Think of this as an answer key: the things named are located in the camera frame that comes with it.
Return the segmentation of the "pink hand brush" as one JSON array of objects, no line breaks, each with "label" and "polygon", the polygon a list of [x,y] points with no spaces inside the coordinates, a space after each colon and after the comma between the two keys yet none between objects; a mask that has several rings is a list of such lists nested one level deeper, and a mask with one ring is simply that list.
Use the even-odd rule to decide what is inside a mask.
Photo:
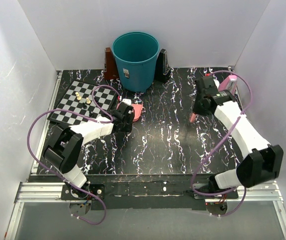
[{"label": "pink hand brush", "polygon": [[190,118],[189,118],[189,122],[193,123],[195,121],[196,118],[196,114],[195,113],[191,113]]}]

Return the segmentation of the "pink dustpan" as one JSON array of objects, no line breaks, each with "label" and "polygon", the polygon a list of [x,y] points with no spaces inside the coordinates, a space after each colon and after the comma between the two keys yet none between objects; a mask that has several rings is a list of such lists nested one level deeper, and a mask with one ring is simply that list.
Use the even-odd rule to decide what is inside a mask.
[{"label": "pink dustpan", "polygon": [[127,104],[121,102],[116,109],[116,116],[124,123],[132,123],[139,120],[141,116],[142,104]]}]

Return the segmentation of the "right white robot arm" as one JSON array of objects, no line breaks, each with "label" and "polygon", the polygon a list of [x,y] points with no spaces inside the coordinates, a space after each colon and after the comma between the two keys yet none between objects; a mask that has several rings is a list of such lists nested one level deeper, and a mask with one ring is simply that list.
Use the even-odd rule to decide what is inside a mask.
[{"label": "right white robot arm", "polygon": [[279,177],[284,151],[264,139],[239,108],[234,97],[239,79],[234,73],[216,85],[209,74],[195,81],[197,94],[191,120],[197,115],[214,115],[228,129],[227,136],[232,136],[243,156],[235,169],[210,176],[203,191],[193,189],[199,195],[220,199],[239,186],[251,188]]}]

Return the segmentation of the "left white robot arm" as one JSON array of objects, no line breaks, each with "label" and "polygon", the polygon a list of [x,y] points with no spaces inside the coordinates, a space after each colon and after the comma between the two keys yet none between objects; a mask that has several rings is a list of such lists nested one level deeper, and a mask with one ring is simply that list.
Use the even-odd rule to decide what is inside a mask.
[{"label": "left white robot arm", "polygon": [[88,180],[77,166],[78,156],[84,144],[103,136],[118,132],[131,132],[135,117],[134,107],[126,102],[119,103],[112,110],[110,119],[99,116],[95,121],[79,125],[59,124],[42,152],[42,157],[51,163],[70,184],[74,185],[72,194],[79,200],[89,195]]}]

